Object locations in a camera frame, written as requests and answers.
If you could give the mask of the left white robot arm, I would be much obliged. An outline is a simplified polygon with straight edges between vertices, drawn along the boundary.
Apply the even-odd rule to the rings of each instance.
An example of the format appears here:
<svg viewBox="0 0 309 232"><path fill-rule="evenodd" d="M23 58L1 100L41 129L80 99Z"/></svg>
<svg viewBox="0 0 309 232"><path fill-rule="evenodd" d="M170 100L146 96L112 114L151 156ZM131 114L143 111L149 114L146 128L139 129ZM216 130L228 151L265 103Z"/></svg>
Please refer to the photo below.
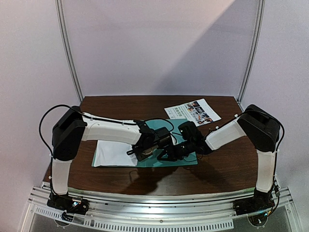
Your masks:
<svg viewBox="0 0 309 232"><path fill-rule="evenodd" d="M62 210L72 205L68 193L70 164L76 157L82 141L110 141L131 145L128 155L142 161L155 149L174 145L176 140L165 127L151 129L142 120L117 120L81 112L73 106L54 125L52 134L53 161L51 185L53 202Z"/></svg>

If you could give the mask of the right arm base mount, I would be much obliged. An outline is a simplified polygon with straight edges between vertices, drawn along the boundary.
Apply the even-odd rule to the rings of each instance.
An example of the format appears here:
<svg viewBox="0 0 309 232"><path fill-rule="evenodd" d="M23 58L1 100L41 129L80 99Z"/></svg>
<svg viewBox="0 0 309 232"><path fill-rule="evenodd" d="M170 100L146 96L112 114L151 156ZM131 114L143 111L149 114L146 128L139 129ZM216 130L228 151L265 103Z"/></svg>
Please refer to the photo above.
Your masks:
<svg viewBox="0 0 309 232"><path fill-rule="evenodd" d="M233 202L233 209L237 215L257 212L268 217L277 209L279 202L280 197L278 197L275 203L271 192L265 193L255 191L252 197L235 200Z"/></svg>

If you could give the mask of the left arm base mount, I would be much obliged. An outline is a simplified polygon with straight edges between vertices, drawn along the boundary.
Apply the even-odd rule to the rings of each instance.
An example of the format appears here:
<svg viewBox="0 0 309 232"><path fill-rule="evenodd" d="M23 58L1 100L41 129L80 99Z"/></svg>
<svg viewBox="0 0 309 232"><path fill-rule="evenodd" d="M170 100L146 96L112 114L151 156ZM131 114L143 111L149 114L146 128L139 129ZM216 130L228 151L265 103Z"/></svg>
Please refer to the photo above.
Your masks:
<svg viewBox="0 0 309 232"><path fill-rule="evenodd" d="M67 213L85 215L89 209L89 201L82 197L50 194L47 205Z"/></svg>

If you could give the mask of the white text paper sheet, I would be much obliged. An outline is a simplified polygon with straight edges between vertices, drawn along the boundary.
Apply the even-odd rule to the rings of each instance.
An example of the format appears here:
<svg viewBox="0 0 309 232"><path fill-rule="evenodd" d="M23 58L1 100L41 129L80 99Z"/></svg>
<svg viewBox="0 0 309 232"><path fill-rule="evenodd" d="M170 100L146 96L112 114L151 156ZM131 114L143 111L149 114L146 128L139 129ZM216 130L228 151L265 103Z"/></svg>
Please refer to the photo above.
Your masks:
<svg viewBox="0 0 309 232"><path fill-rule="evenodd" d="M131 149L132 146L126 143L99 140L97 141L92 167L136 166L138 160L135 154L127 154Z"/></svg>

